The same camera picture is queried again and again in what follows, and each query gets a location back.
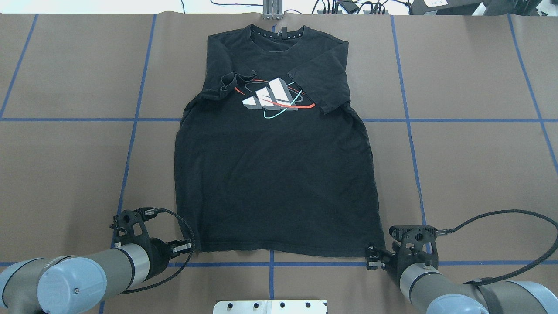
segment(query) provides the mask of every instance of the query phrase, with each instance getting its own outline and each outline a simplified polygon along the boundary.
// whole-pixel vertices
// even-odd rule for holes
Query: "graphic print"
[[[264,86],[261,89],[252,91],[249,86],[250,84],[266,84],[268,86]],[[248,109],[254,109],[254,110],[263,109],[263,117],[266,119],[273,119],[285,111],[298,111],[299,109],[310,109],[316,105],[315,103],[312,103],[307,106],[295,105],[295,103],[304,100],[304,97],[302,96],[304,92],[297,91],[296,89],[289,87],[289,85],[291,84],[292,83],[290,84],[285,83],[285,81],[280,78],[270,80],[269,82],[266,80],[254,79],[251,82],[246,83],[244,87],[246,90],[253,92],[256,95],[244,99],[242,103]],[[243,92],[241,92],[240,89],[236,87],[234,89],[240,94],[246,95]],[[279,113],[275,114],[274,116],[268,117],[266,115],[267,110],[279,111]]]

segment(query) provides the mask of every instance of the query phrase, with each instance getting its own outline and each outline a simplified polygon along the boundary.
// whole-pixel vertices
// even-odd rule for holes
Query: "black t-shirt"
[[[384,247],[347,51],[306,26],[208,37],[204,88],[175,147],[177,209],[198,249],[363,256],[371,242]]]

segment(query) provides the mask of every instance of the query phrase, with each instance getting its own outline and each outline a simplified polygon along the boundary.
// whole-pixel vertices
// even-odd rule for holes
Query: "white mounting plate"
[[[213,314],[328,314],[328,302],[326,300],[219,301],[213,307]]]

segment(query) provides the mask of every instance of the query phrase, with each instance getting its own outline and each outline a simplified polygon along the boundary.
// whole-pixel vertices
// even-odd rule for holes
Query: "neckline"
[[[287,32],[287,39],[286,40],[294,39],[294,38],[300,38],[300,40],[297,43],[295,43],[292,47],[290,47],[289,49],[279,50],[279,51],[268,51],[268,50],[265,50],[265,49],[261,48],[258,44],[256,44],[252,40],[251,36],[252,36],[252,34],[258,34],[258,35],[262,35],[263,37],[280,38],[281,35],[282,35],[281,31],[270,32],[270,31],[266,31],[264,29],[261,29],[254,24],[250,24],[244,29],[244,32],[245,32],[246,40],[248,40],[248,43],[251,46],[253,46],[254,48],[256,48],[258,50],[258,52],[260,52],[262,54],[266,54],[266,55],[284,55],[284,54],[290,53],[293,50],[296,50],[300,46],[300,44],[302,42],[304,42],[303,39],[308,37],[308,29],[309,28],[307,26],[303,26],[296,31]]]

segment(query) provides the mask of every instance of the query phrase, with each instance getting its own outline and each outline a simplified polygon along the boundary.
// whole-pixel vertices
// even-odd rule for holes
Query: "folded sleeve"
[[[348,51],[349,43],[343,41],[288,72],[293,82],[326,114],[350,103],[345,72]]]

